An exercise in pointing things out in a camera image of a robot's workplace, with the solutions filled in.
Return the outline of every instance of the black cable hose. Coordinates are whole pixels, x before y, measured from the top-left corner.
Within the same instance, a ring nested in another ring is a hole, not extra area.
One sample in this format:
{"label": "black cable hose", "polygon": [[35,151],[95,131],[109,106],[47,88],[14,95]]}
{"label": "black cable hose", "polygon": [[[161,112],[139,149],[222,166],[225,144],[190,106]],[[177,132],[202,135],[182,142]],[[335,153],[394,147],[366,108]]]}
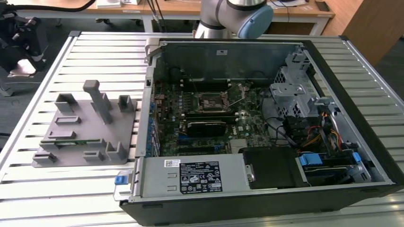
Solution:
{"label": "black cable hose", "polygon": [[35,6],[35,5],[6,5],[5,10],[15,11],[15,10],[45,10],[45,11],[58,11],[58,12],[79,12],[85,10],[91,4],[94,0],[89,0],[81,7],[78,8],[62,8],[53,6]]}
{"label": "black cable hose", "polygon": [[9,133],[0,132],[0,136],[10,136]]}
{"label": "black cable hose", "polygon": [[161,27],[162,27],[162,31],[166,32],[165,20],[163,20],[163,17],[162,17],[162,13],[161,13],[161,9],[159,9],[159,5],[158,5],[158,1],[157,1],[157,0],[155,0],[155,6],[157,6],[158,13],[159,13],[159,17],[161,17]]}

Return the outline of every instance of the cable hose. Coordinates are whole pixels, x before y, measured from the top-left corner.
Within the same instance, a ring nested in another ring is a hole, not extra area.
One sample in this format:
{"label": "cable hose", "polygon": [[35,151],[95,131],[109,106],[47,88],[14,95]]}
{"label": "cable hose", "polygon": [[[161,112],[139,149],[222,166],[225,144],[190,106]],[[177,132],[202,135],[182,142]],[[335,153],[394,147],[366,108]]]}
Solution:
{"label": "cable hose", "polygon": [[53,7],[53,6],[35,6],[35,5],[6,5],[5,9],[17,11],[17,10],[45,10],[45,11],[58,11],[58,12],[79,12],[85,10],[91,4],[94,0],[89,0],[81,7],[78,8],[62,8],[62,7]]}

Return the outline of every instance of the motherboard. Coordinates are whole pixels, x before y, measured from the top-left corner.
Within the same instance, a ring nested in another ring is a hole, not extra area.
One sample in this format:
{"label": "motherboard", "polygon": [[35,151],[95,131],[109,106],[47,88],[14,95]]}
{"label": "motherboard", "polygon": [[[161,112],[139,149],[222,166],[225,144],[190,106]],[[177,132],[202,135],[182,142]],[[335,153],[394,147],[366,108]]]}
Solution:
{"label": "motherboard", "polygon": [[249,82],[154,85],[159,156],[237,153],[270,145],[259,111],[262,88]]}

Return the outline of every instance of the wooden desk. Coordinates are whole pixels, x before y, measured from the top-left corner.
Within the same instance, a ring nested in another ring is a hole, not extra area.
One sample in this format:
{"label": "wooden desk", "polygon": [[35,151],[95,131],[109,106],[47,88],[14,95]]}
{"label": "wooden desk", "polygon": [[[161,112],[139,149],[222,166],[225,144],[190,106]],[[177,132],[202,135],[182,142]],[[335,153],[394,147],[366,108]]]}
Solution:
{"label": "wooden desk", "polygon": [[[14,5],[46,5],[55,7],[75,8],[87,0],[7,0]],[[165,19],[198,20],[199,3],[181,0],[158,0],[162,16]],[[273,22],[313,23],[310,35],[319,35],[329,18],[334,16],[331,12],[318,11],[314,1],[298,7],[289,7],[289,14],[285,8],[273,12]],[[97,9],[94,4],[82,12],[62,13],[51,11],[21,11],[19,16],[43,18],[109,18],[109,19],[141,19],[143,21],[143,31],[153,32],[151,11],[142,0],[138,5],[122,5],[121,8]]]}
{"label": "wooden desk", "polygon": [[[198,20],[201,5],[197,1],[189,1],[194,0],[158,0],[163,18]],[[289,7],[287,11],[285,8],[274,9],[273,22],[311,23],[314,26],[310,29],[310,35],[321,35],[329,18],[334,16],[333,12],[322,12],[318,10],[314,0],[310,0],[309,3],[302,6]],[[145,5],[142,12],[143,14],[151,14],[147,5]]]}
{"label": "wooden desk", "polygon": [[[63,8],[77,8],[82,6],[89,0],[7,0],[13,5],[39,5],[54,6]],[[18,11],[21,17],[38,17],[38,18],[109,18],[109,19],[141,19],[142,8],[146,2],[142,0],[138,5],[122,4],[119,8],[97,9],[93,4],[86,10],[77,13],[54,12],[54,11]],[[153,32],[151,23],[143,23],[145,32]]]}

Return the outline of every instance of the desk leg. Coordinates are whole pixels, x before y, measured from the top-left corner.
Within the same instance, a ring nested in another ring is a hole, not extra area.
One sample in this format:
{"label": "desk leg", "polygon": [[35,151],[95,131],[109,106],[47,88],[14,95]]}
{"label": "desk leg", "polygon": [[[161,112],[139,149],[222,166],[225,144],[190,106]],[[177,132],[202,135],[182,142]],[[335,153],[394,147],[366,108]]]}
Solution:
{"label": "desk leg", "polygon": [[143,32],[153,33],[151,15],[142,15],[141,20],[142,20]]}
{"label": "desk leg", "polygon": [[309,32],[309,35],[321,35],[327,20],[329,20],[327,17],[317,17],[317,22]]}

